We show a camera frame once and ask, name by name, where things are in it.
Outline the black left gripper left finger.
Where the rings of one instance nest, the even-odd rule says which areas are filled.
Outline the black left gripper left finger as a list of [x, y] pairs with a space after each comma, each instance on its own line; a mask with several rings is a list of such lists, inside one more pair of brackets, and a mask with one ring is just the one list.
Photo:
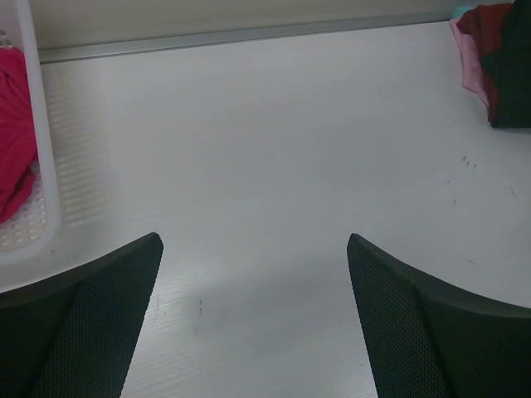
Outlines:
[[154, 232], [1, 295], [3, 397], [118, 397], [163, 254]]

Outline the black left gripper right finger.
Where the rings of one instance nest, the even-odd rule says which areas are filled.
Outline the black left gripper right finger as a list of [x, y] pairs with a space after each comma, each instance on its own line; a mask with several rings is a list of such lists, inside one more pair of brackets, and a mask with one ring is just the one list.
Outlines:
[[353, 234], [348, 267], [380, 397], [528, 397], [530, 310], [460, 289]]

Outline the crimson red t shirt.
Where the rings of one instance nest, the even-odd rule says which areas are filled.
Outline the crimson red t shirt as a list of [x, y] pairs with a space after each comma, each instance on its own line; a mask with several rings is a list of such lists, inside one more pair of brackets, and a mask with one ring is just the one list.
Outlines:
[[1, 49], [1, 222], [32, 194], [37, 141], [23, 53]]

